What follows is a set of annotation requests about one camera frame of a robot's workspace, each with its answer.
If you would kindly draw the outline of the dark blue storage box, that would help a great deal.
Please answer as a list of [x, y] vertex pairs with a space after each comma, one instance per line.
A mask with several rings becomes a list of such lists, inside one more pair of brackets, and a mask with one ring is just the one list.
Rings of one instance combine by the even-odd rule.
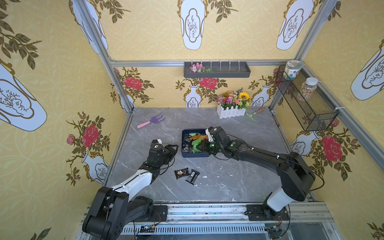
[[182, 131], [183, 158], [207, 158], [209, 154], [201, 152], [198, 145], [206, 139], [205, 129], [187, 129]]

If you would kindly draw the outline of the black cookie packet with picture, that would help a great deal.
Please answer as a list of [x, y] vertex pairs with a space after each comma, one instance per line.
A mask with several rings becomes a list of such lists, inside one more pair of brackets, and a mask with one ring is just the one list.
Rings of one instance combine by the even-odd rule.
[[181, 170], [175, 170], [174, 173], [175, 173], [175, 177], [177, 180], [180, 178], [186, 177], [190, 174], [189, 168], [184, 168]]

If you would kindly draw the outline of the orange cookie packet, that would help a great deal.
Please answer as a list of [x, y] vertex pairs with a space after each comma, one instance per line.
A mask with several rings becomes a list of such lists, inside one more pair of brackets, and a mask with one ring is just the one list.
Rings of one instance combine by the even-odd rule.
[[198, 135], [195, 135], [195, 136], [193, 136], [193, 137], [191, 137], [191, 140], [198, 140], [198, 139], [200, 139], [200, 140], [208, 140], [209, 139], [209, 136], [207, 136], [207, 135], [201, 135], [201, 134], [198, 134]]

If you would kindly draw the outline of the green cookie packet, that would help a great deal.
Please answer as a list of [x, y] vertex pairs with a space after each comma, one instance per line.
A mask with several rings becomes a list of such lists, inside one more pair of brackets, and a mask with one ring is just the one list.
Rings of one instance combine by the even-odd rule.
[[199, 147], [201, 142], [202, 142], [202, 140], [200, 140], [200, 139], [192, 141], [192, 151], [194, 154], [202, 152], [201, 148]]

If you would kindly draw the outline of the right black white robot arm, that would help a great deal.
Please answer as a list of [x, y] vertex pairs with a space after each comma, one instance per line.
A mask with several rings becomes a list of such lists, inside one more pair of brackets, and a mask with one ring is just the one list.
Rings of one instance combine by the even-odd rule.
[[272, 192], [262, 204], [262, 213], [272, 219], [292, 202], [303, 202], [315, 182], [315, 174], [296, 152], [279, 154], [253, 147], [245, 141], [232, 140], [221, 127], [206, 129], [206, 137], [196, 149], [209, 155], [223, 154], [228, 159], [249, 162], [280, 177], [282, 186]]

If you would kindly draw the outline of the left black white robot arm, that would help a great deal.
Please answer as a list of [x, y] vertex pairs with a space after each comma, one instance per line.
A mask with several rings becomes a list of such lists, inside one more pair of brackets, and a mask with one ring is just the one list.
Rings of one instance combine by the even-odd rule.
[[146, 161], [125, 181], [113, 187], [101, 187], [91, 204], [82, 225], [82, 231], [100, 240], [116, 240], [125, 225], [137, 219], [150, 219], [153, 200], [137, 196], [151, 185], [170, 166], [178, 152], [178, 145], [163, 146], [153, 140]]

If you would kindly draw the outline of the black cookie packet barcode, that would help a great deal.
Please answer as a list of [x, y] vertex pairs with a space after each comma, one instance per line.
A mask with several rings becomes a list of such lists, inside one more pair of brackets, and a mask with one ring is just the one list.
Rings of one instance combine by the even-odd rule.
[[200, 175], [200, 172], [198, 172], [196, 170], [192, 170], [191, 174], [186, 179], [186, 182], [191, 184], [191, 185], [194, 185], [196, 182], [196, 179], [198, 178], [199, 175]]

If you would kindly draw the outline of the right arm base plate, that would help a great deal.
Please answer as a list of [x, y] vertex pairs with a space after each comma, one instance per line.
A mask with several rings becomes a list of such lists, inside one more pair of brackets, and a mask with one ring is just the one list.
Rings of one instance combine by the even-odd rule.
[[275, 212], [268, 205], [246, 205], [244, 214], [250, 221], [288, 221], [290, 219], [289, 211], [283, 208], [279, 212]]

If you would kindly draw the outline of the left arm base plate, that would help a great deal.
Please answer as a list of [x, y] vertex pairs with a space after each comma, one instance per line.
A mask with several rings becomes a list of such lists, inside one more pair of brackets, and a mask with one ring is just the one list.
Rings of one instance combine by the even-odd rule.
[[162, 223], [167, 220], [168, 216], [168, 206], [166, 205], [154, 205], [152, 209], [144, 214], [142, 217], [139, 217], [134, 220], [134, 222], [152, 222], [152, 223]]

